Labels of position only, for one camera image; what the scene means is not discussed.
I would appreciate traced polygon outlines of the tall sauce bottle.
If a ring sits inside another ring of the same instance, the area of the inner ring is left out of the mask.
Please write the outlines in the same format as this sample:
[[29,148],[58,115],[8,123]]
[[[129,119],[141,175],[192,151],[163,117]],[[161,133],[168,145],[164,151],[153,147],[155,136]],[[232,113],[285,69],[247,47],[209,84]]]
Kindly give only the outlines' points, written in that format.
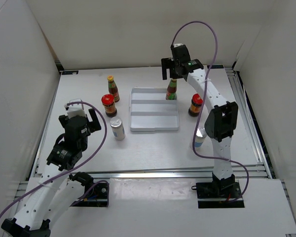
[[176,100],[177,79],[171,79],[166,92],[166,100]]
[[108,80],[108,90],[109,94],[111,94],[114,97],[114,101],[117,103],[120,101],[119,92],[117,85],[114,81],[114,77],[112,75],[107,76]]

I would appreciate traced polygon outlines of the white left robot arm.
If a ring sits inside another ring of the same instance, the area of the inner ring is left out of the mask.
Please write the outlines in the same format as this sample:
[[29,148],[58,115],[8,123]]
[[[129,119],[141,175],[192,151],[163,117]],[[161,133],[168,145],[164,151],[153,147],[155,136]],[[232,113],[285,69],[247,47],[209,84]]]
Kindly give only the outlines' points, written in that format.
[[76,163],[88,147],[91,133],[101,130],[99,119],[103,116],[90,107],[90,118],[82,105],[67,105],[67,114],[59,116],[65,132],[61,134],[47,158],[38,185],[25,193],[23,207],[12,218],[3,221],[1,229],[12,237],[48,237],[52,224],[79,198],[93,194],[93,178],[78,172]]

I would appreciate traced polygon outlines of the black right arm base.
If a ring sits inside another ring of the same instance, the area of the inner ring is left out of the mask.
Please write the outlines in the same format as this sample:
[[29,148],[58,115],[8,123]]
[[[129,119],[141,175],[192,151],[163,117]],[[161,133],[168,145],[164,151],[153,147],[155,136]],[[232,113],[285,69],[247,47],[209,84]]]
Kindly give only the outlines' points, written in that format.
[[196,191],[198,208],[199,209],[223,209],[223,208],[244,208],[242,198],[237,199],[241,195],[241,189],[238,182],[234,183],[233,187],[223,194],[218,194],[214,190],[212,183],[196,183],[191,187]]

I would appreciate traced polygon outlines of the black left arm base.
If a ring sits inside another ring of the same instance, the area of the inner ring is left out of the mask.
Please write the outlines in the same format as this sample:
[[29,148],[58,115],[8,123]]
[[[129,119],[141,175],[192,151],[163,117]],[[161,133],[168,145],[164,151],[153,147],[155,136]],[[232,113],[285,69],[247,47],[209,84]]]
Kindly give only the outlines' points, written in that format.
[[100,180],[85,187],[83,197],[76,200],[72,207],[108,207],[110,184],[106,180]]

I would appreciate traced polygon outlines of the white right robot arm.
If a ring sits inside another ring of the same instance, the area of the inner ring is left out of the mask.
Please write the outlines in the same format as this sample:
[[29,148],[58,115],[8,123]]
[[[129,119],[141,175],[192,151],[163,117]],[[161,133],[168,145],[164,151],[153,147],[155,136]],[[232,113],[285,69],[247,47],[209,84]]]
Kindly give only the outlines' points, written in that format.
[[214,155],[208,157],[214,160],[212,193],[222,198],[231,192],[235,183],[230,146],[237,124],[238,105],[236,102],[227,101],[210,82],[208,74],[211,65],[205,70],[197,59],[175,61],[173,58],[163,58],[161,66],[163,80],[167,79],[169,70],[170,78],[184,78],[203,97],[203,105],[209,112],[204,127],[212,141]]

